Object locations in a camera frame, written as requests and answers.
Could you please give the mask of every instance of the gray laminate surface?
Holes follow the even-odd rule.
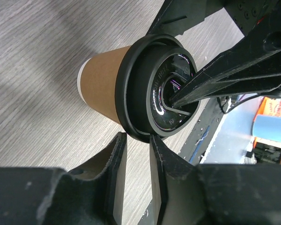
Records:
[[[84,104],[76,76],[86,59],[144,36],[161,5],[161,0],[0,0],[0,166],[68,170],[122,131]],[[241,38],[224,10],[178,37],[198,68]],[[194,122],[166,140],[175,152]],[[128,148],[123,224],[135,225],[151,200],[148,145],[129,138]]]

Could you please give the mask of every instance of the blue object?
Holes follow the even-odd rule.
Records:
[[[204,138],[207,137],[208,132],[209,132],[209,127],[210,127],[210,126],[207,127],[207,129],[206,129],[206,131],[204,132],[202,138],[200,138],[200,139],[198,140],[198,142],[196,143],[197,147],[196,147],[194,153],[192,154],[191,159],[189,160],[189,163],[190,163],[190,164],[192,163],[193,159],[195,158],[196,154],[198,153],[199,148],[201,147],[201,144],[202,144],[203,141],[204,141]]]
[[[281,142],[281,117],[257,115],[253,136]]]

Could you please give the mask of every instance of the black plastic part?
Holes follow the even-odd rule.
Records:
[[[242,33],[248,33],[269,13],[278,0],[227,0],[225,9]]]
[[[120,225],[127,135],[79,167],[0,168],[0,225]]]
[[[195,102],[178,108],[180,112],[185,111],[182,114],[177,109],[166,109],[164,102],[174,93],[174,88],[179,88],[178,83],[170,83],[169,78],[172,82],[176,82],[174,79],[181,80],[181,85],[190,80],[196,73],[194,61],[188,51],[176,46],[156,45],[148,48],[143,55],[129,82],[131,95],[127,98],[131,103],[131,121],[144,133],[167,137],[186,126],[198,109],[199,103]]]
[[[182,35],[223,5],[224,0],[165,0],[147,35]]]
[[[281,98],[281,90],[276,89],[267,93],[262,93],[262,95],[268,98]]]
[[[155,224],[281,224],[281,165],[192,166],[150,139]]]
[[[218,107],[216,98],[211,98],[206,104],[197,122],[194,124],[191,133],[186,139],[186,142],[179,151],[178,155],[186,162],[189,162],[192,165],[198,165],[214,134],[216,133],[222,118],[223,113]],[[138,225],[154,225],[152,200],[144,211]]]
[[[248,158],[252,158],[253,157],[253,151],[247,151],[245,156],[248,157]]]
[[[179,113],[168,110],[167,114],[172,116],[163,123],[165,127],[160,126],[160,122],[165,118],[162,115],[154,116],[155,110],[151,104],[153,99],[157,100],[152,96],[154,78],[162,72],[163,62],[170,56],[178,54],[185,55],[189,60],[187,71],[185,71],[189,75],[185,80],[187,81],[190,79],[190,73],[196,72],[195,64],[191,55],[172,36],[145,36],[135,42],[124,56],[116,80],[115,104],[119,121],[131,137],[148,143],[150,134],[160,137],[171,136],[183,128],[196,112],[198,102],[183,107],[188,110],[189,115],[180,116],[184,119],[179,120],[181,123],[177,124],[173,115]],[[163,71],[164,76],[158,82],[160,88],[170,73],[175,72],[174,69]]]
[[[231,49],[171,98],[175,107],[204,98],[281,90],[281,1]]]

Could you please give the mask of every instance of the black plastic lid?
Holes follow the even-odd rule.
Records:
[[[167,137],[186,126],[199,102],[173,109],[167,100],[196,72],[190,53],[174,37],[138,40],[125,55],[116,82],[116,110],[125,131],[148,143],[150,134]]]

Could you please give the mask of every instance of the screw hole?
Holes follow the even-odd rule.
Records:
[[[256,8],[253,8],[253,9],[252,9],[252,15],[253,15],[254,17],[257,16],[257,10],[256,10]]]
[[[269,34],[263,41],[263,47],[266,51],[274,51],[281,48],[281,32],[277,31]]]
[[[244,16],[245,16],[246,19],[250,18],[250,15],[249,15],[249,13],[247,11],[245,11]]]
[[[83,169],[79,169],[79,168],[72,169],[69,171],[69,173],[72,175],[80,175],[80,174],[83,174],[84,172],[85,171]]]
[[[243,10],[243,5],[241,3],[238,4],[238,9]]]

